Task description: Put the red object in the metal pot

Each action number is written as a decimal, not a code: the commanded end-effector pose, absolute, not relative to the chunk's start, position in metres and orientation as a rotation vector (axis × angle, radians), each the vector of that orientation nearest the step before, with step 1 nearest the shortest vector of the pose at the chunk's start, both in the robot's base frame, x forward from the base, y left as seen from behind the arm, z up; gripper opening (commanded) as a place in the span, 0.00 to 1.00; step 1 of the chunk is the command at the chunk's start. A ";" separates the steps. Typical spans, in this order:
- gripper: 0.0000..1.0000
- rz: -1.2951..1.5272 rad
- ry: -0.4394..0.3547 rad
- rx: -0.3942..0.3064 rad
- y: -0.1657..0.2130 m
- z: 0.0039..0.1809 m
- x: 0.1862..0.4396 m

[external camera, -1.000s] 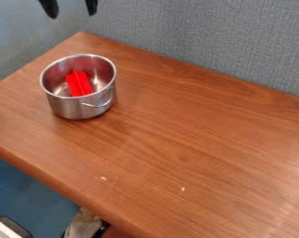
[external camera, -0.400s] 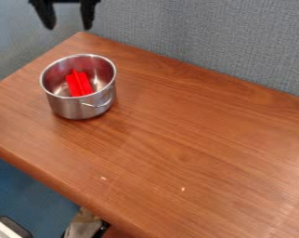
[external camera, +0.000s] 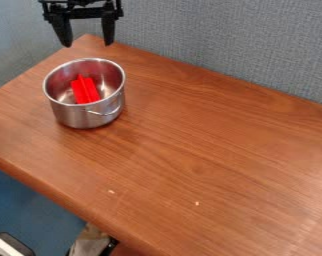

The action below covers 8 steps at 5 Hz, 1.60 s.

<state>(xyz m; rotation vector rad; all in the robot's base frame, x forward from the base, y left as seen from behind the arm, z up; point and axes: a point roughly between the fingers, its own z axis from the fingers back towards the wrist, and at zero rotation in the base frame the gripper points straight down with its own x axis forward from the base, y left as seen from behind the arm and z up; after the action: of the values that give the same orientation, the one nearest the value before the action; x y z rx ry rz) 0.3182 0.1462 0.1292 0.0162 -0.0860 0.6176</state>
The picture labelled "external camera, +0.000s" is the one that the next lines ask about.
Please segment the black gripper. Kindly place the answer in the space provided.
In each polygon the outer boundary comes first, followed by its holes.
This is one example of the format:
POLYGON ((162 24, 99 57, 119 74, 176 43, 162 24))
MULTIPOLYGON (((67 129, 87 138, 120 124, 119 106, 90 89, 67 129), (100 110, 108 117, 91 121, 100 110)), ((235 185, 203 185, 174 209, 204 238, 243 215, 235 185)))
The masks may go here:
POLYGON ((69 19, 102 18, 104 43, 115 42, 115 19, 124 16, 122 0, 37 0, 44 18, 51 21, 61 44, 72 46, 73 32, 69 19))

